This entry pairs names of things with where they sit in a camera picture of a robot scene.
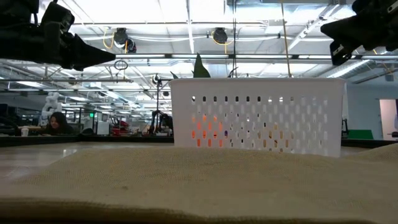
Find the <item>ceiling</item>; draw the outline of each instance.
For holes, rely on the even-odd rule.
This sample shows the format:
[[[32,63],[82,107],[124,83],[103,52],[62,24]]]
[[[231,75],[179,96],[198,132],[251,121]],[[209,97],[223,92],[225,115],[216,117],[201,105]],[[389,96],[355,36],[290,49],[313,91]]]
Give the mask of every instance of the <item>ceiling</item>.
[[[39,20],[49,2],[50,0],[40,1]],[[172,78],[170,72],[180,78],[192,77],[195,53],[204,55],[204,66],[212,77],[224,78],[233,67],[232,60],[227,55],[234,53],[235,44],[236,54],[242,55],[237,62],[238,77],[277,78],[288,76],[285,56],[287,44],[289,55],[299,55],[290,60],[290,72],[295,78],[334,77],[338,74],[355,85],[396,85],[396,82],[386,82],[383,77],[394,71],[395,60],[350,60],[340,67],[332,66],[329,56],[332,40],[320,32],[320,26],[353,16],[350,5],[353,1],[284,0],[286,33],[279,1],[238,1],[235,43],[234,15],[227,2],[229,1],[59,0],[58,3],[71,10],[75,16],[75,24],[70,32],[78,34],[87,44],[118,54],[118,57],[125,57],[123,60],[129,65],[128,68],[118,71],[113,66],[114,62],[110,62],[78,72],[63,70],[56,65],[2,60],[0,69],[3,72],[0,72],[0,77],[27,80],[68,80],[71,77],[79,80],[97,79],[96,82],[74,85],[67,82],[46,82],[42,85],[48,89],[59,90],[63,96],[86,98],[85,101],[69,98],[67,101],[71,104],[91,102],[101,109],[101,104],[115,103],[112,105],[112,112],[133,110],[135,114],[147,116],[150,110],[156,108],[153,77],[158,75],[161,78]],[[129,37],[136,43],[137,54],[124,55],[124,50],[114,44],[109,47],[112,45],[112,33],[118,27],[127,28]],[[214,42],[211,33],[216,27],[225,28],[231,44],[218,45]],[[385,52],[383,49],[376,49],[376,53],[380,56]],[[171,55],[171,58],[164,58],[165,54]],[[209,54],[219,57],[206,58],[205,55]],[[363,49],[358,49],[356,54],[376,57],[374,52],[365,52]],[[44,87],[12,83],[9,88]],[[70,92],[67,89],[81,91]],[[166,82],[162,90],[169,90]],[[170,97],[161,93],[160,99],[161,109],[171,113]]]

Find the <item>beige fabric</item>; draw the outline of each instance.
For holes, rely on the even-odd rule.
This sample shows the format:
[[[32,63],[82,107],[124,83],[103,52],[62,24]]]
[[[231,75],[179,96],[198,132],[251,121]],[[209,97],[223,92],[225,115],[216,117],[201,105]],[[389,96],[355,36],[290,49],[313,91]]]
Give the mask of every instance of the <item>beige fabric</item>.
[[[0,218],[398,223],[398,145],[341,159],[172,147],[83,151],[2,186]]]

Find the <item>white plastic basket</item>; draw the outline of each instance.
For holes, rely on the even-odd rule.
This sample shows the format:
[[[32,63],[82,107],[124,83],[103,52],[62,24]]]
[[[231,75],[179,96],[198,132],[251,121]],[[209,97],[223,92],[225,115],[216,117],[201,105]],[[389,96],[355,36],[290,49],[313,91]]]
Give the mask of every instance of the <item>white plastic basket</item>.
[[[344,84],[338,78],[173,80],[175,145],[338,157]]]

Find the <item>dark hair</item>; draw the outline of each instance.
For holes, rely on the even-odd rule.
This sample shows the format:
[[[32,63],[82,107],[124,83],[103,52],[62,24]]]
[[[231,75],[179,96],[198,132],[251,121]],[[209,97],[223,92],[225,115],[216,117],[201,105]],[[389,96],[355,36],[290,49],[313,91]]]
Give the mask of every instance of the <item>dark hair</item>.
[[[64,130],[65,128],[67,128],[68,126],[68,121],[67,121],[67,117],[61,113],[61,112],[54,112],[51,117],[50,117],[50,121],[51,118],[55,118],[57,120],[57,123],[59,124],[59,130]]]

